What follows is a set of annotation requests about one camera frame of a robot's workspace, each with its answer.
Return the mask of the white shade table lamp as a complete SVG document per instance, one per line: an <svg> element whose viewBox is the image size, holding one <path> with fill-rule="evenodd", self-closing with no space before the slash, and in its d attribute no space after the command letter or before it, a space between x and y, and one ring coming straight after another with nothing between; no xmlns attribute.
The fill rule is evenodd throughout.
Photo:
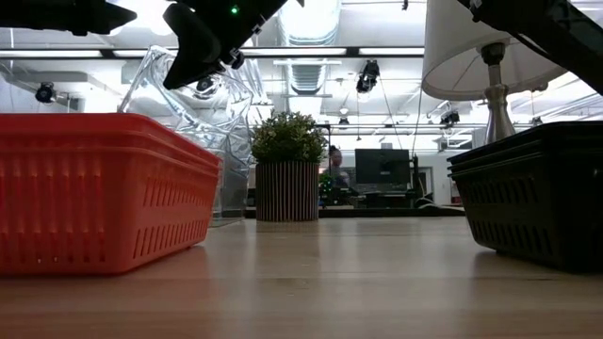
<svg viewBox="0 0 603 339"><path fill-rule="evenodd" d="M427 0L422 89L436 99L486 100L486 143L515 133L508 94L537 89L563 74L512 35L474 22L458 0Z"/></svg>

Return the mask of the black overhead rig beam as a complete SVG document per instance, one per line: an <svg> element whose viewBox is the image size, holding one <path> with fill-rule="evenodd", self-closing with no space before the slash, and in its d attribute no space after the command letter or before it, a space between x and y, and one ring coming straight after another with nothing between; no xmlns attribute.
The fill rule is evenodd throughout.
<svg viewBox="0 0 603 339"><path fill-rule="evenodd" d="M248 58L422 58L424 47L244 47ZM0 59L135 59L146 49L9 49L0 50Z"/></svg>

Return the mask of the black computer monitor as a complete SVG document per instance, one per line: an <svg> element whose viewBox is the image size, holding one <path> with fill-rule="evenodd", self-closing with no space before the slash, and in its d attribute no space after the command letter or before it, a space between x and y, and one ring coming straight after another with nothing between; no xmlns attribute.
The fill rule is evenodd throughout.
<svg viewBox="0 0 603 339"><path fill-rule="evenodd" d="M411 157L408 150L356 149L354 151L357 184L411 183Z"/></svg>

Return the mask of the person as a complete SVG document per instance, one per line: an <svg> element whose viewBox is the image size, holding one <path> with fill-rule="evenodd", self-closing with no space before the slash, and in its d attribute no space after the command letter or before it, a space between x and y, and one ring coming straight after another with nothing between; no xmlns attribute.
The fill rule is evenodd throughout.
<svg viewBox="0 0 603 339"><path fill-rule="evenodd" d="M350 186L350 176L342 170L342 153L334 145L329 147L329 168L326 173L331 177L333 187L345 188Z"/></svg>

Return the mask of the small potted green plant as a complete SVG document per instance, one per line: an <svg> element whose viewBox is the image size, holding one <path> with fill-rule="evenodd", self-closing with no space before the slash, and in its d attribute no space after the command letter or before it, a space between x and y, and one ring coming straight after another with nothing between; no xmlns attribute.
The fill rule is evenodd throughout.
<svg viewBox="0 0 603 339"><path fill-rule="evenodd" d="M274 113L253 130L255 217L267 222L318 219L319 166L326 138L300 112Z"/></svg>

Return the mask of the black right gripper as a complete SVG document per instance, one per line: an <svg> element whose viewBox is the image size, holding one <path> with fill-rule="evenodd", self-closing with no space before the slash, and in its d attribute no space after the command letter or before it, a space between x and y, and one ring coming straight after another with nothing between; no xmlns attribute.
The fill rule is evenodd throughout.
<svg viewBox="0 0 603 339"><path fill-rule="evenodd" d="M240 48L287 0L176 0L163 18L178 38L178 52L164 79L178 89L222 71L239 68Z"/></svg>

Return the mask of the silver ceiling duct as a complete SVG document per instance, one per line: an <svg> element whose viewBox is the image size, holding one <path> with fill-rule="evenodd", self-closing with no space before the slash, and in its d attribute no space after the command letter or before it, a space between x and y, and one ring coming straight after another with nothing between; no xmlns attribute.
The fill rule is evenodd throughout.
<svg viewBox="0 0 603 339"><path fill-rule="evenodd" d="M277 23L284 47L334 45L341 12L341 0L288 0L279 10ZM298 95L315 95L325 82L326 58L287 61L287 78Z"/></svg>

